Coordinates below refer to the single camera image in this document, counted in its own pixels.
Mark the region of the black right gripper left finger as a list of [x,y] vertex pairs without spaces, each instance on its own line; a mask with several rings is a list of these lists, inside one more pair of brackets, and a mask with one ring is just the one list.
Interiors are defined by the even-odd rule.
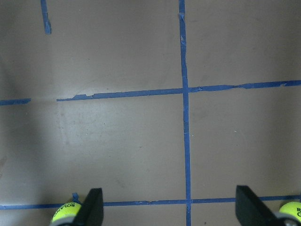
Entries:
[[84,200],[72,226],[101,226],[104,218],[102,188],[92,188]]

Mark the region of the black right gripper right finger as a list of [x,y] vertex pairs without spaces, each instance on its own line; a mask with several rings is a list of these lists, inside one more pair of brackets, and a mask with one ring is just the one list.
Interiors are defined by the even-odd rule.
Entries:
[[248,186],[236,187],[235,214],[241,226],[282,225],[282,220]]

